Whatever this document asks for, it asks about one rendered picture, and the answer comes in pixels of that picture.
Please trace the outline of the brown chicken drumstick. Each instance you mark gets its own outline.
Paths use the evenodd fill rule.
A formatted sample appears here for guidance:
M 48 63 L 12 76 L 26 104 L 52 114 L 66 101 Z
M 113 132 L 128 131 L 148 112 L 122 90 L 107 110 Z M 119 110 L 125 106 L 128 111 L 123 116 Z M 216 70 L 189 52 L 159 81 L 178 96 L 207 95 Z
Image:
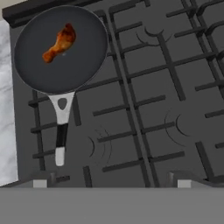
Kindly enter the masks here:
M 51 63 L 60 53 L 68 50 L 76 40 L 76 33 L 71 24 L 67 23 L 65 27 L 57 34 L 56 42 L 46 52 L 42 54 L 45 63 Z

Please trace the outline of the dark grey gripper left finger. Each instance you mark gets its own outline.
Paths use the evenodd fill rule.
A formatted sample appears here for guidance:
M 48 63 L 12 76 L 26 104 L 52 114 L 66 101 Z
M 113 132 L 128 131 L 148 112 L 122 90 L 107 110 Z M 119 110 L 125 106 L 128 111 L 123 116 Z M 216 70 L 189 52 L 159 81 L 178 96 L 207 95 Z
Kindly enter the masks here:
M 22 180 L 19 187 L 29 188 L 49 188 L 56 185 L 56 175 L 54 171 L 35 172 L 30 177 Z

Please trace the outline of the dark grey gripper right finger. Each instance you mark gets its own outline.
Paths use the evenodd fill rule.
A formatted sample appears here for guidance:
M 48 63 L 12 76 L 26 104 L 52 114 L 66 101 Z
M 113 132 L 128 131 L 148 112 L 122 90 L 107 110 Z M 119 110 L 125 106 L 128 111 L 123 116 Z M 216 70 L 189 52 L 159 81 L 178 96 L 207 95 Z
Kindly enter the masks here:
M 224 184 L 203 180 L 190 171 L 170 171 L 166 177 L 166 186 L 172 188 L 224 188 Z

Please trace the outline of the dark grey gas hob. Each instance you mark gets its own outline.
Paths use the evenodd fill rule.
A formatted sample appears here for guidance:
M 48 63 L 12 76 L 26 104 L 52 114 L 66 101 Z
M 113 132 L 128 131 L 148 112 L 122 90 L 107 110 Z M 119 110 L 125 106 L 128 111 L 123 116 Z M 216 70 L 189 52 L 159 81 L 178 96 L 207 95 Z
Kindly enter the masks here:
M 24 0 L 3 9 L 16 39 L 42 11 L 77 5 L 108 30 L 101 71 L 73 99 L 66 162 L 54 162 L 49 98 L 13 81 L 17 173 L 60 187 L 166 187 L 171 171 L 224 184 L 224 0 Z

